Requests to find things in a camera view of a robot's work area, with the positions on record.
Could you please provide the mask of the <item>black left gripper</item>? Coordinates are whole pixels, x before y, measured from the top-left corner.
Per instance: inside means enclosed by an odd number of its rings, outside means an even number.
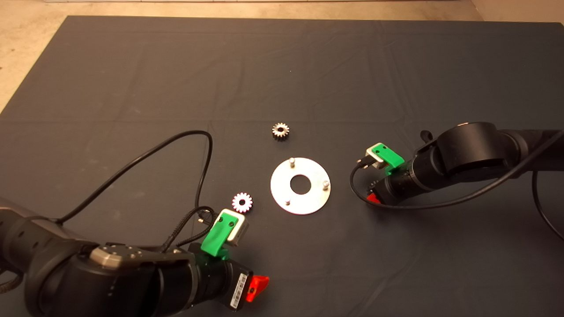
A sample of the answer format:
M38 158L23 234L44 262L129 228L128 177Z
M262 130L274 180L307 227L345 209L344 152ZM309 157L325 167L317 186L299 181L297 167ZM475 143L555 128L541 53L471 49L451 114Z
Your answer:
M270 283L270 277L256 276L232 259L214 257L202 251L200 245L191 245L189 252L195 255L192 277L195 294L190 296L190 307L216 301L232 311L240 311L245 301L254 301Z

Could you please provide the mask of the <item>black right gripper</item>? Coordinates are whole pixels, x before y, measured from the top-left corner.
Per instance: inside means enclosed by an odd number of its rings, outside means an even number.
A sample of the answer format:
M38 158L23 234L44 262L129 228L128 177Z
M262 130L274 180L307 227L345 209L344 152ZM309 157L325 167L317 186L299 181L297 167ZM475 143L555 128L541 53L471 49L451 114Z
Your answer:
M398 205L411 197L423 194L423 188L407 170L398 171L373 183L368 201L376 204Z

